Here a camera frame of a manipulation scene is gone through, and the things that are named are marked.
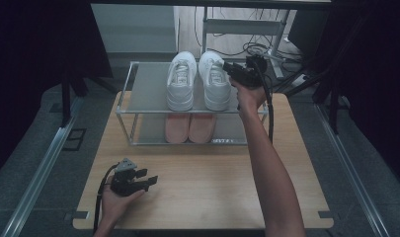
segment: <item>shoe rack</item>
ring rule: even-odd
[[[194,105],[189,111],[174,112],[168,108],[167,74],[170,62],[131,62],[116,110],[122,132],[129,145],[174,145],[165,139],[165,122],[168,114],[215,114],[216,124],[209,143],[215,145],[245,145],[246,137],[237,111],[237,90],[232,87],[230,105],[226,111],[210,111],[203,100],[203,84],[199,76],[195,80]],[[129,100],[124,100],[128,85],[133,77],[133,86]],[[265,121],[268,108],[259,110],[262,122]],[[203,145],[190,141],[185,145]]]

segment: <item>pair of white shoes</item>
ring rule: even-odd
[[[204,87],[204,101],[211,111],[225,111],[230,102],[231,84],[223,71],[224,61],[212,51],[205,52],[198,65]],[[187,51],[178,53],[169,67],[167,102],[172,111],[188,111],[194,103],[197,63]]]

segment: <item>dark fabric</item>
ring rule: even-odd
[[[90,4],[0,1],[0,167],[65,75],[81,96],[83,77],[112,77]]]
[[[350,115],[400,178],[400,1],[380,1],[342,67]]]

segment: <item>person's right hand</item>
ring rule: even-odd
[[[256,89],[249,89],[232,78],[230,78],[230,83],[232,86],[237,88],[237,100],[239,101],[240,106],[240,118],[244,119],[247,116],[256,115],[258,108],[266,100],[264,88],[261,86]]]

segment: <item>person's right arm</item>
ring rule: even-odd
[[[297,195],[289,174],[258,116],[265,101],[263,88],[249,90],[235,81],[255,185],[269,237],[305,236]]]

